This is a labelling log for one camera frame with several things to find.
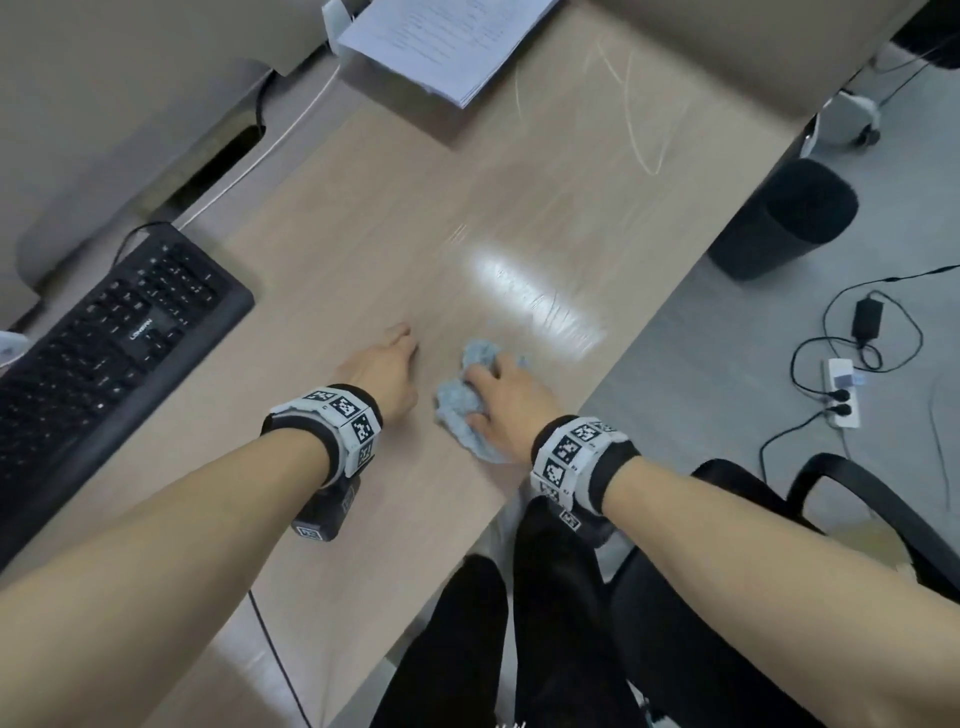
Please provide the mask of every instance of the trash can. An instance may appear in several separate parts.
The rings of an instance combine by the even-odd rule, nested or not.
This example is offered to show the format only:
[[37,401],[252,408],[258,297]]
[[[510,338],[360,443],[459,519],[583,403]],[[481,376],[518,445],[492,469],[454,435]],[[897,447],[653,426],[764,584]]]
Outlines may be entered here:
[[708,250],[732,279],[750,280],[847,229],[859,208],[849,184],[812,159],[784,164],[733,216]]

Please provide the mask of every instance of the forearm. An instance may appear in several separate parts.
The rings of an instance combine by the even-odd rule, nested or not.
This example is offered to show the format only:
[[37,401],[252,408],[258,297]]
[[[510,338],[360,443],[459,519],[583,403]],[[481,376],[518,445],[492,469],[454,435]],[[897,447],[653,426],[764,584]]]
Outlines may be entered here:
[[955,605],[643,458],[603,505],[704,621],[828,725],[956,724]]
[[0,724],[139,724],[227,621],[328,465],[312,435],[270,433],[8,587]]

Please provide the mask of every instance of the left hand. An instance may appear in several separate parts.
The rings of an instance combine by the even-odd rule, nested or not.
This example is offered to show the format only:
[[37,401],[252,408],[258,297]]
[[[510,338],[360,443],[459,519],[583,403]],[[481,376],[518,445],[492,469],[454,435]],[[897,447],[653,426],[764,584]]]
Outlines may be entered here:
[[417,403],[417,388],[410,381],[410,360],[417,339],[409,324],[386,330],[378,344],[355,353],[337,367],[335,382],[352,384],[376,400],[383,424],[399,420]]

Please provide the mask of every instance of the stack of papers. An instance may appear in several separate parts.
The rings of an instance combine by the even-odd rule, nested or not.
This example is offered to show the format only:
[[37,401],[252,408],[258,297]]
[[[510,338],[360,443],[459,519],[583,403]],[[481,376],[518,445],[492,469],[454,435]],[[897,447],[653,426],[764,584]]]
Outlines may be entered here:
[[373,0],[337,38],[461,109],[557,0]]

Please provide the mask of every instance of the black keyboard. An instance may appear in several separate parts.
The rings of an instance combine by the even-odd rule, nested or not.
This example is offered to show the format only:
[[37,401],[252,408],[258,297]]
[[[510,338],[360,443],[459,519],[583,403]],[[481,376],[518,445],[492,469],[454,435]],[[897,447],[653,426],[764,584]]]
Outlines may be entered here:
[[158,226],[0,376],[0,569],[252,307]]

